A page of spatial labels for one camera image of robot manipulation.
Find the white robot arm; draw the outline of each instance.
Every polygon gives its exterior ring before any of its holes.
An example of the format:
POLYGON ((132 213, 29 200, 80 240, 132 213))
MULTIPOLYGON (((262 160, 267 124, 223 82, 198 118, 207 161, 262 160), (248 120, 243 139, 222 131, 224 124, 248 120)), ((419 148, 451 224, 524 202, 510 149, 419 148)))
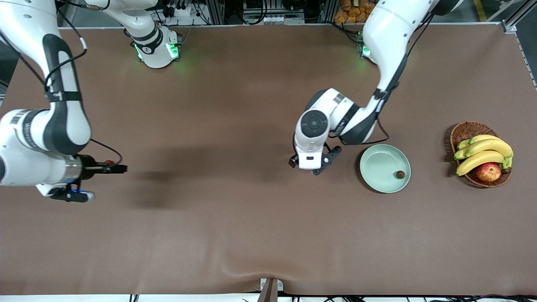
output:
POLYGON ((296 124, 296 155, 289 164, 294 168, 320 174, 341 152, 328 148, 330 133, 344 145, 363 144, 375 129, 378 115, 391 92, 397 88, 407 63, 410 36, 432 8, 434 15, 445 15, 463 0, 385 0, 378 1, 363 30, 369 58, 379 66, 380 81, 366 107, 360 107, 335 89, 319 91, 313 96, 296 124))
POLYGON ((179 57, 177 32, 156 26, 145 9, 158 0, 86 0, 86 3, 106 7, 103 13, 121 23, 134 40, 140 59, 151 68, 163 68, 179 57))
POLYGON ((70 185, 96 173, 125 172, 126 166, 78 154, 90 141, 91 128, 74 63, 57 68, 72 54, 57 28, 55 2, 0 0, 0 32, 6 44, 34 60, 49 79, 45 96, 50 103, 50 109, 10 111, 0 121, 0 185, 35 185, 43 196, 91 200, 92 192, 71 191, 70 185))

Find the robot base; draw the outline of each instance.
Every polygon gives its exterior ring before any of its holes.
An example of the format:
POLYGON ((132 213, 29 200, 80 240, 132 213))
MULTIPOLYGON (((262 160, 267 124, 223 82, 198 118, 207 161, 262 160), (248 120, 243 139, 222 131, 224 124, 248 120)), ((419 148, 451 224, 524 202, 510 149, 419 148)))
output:
POLYGON ((164 68, 171 62, 179 62, 183 37, 167 27, 159 26, 164 34, 163 42, 155 49, 153 54, 146 54, 138 48, 140 62, 151 68, 164 68))

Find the brown tabletop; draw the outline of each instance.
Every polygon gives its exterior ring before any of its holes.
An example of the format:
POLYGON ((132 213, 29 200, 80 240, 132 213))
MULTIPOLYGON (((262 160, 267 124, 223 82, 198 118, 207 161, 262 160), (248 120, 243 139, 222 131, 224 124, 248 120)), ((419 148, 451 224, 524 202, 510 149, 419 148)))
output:
MULTIPOLYGON (((430 26, 413 50, 381 118, 412 165, 392 195, 357 176, 365 146, 344 147, 318 177, 287 164, 315 92, 365 105, 378 82, 335 28, 195 28, 160 70, 121 30, 82 34, 93 137, 129 172, 83 183, 98 195, 88 204, 2 187, 1 294, 248 292, 262 277, 294 294, 537 293, 537 92, 499 25, 430 26), (505 186, 452 176, 445 133, 465 120, 513 147, 505 186)), ((47 105, 19 64, 2 113, 47 105)))

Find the fruit basket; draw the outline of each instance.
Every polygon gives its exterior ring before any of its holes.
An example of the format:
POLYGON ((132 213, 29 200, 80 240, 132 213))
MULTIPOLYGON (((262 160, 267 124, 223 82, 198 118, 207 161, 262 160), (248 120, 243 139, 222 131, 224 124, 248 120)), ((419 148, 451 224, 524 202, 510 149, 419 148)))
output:
MULTIPOLYGON (((457 145, 461 141, 470 139, 480 134, 489 134, 489 135, 493 135, 499 138, 498 134, 494 130, 492 130, 489 126, 483 123, 479 123, 477 121, 465 121, 456 125, 451 131, 451 135, 449 137, 453 154, 455 154, 455 152, 457 151, 457 145)), ((456 161, 456 162, 457 162, 457 165, 460 165, 462 161, 456 161)), ((481 181, 475 175, 474 170, 465 174, 465 177, 474 185, 477 185, 479 187, 496 188, 498 186, 504 185, 509 180, 509 178, 511 178, 511 173, 502 174, 499 179, 493 182, 481 181)))

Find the bunch of bananas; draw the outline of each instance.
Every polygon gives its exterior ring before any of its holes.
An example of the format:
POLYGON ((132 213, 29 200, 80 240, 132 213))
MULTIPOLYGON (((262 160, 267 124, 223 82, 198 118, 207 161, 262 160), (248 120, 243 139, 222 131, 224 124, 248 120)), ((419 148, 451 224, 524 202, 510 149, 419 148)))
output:
POLYGON ((499 163, 502 170, 513 165, 513 149, 503 140, 492 135, 478 135, 457 145, 455 160, 464 160, 457 168, 462 176, 488 162, 499 163))

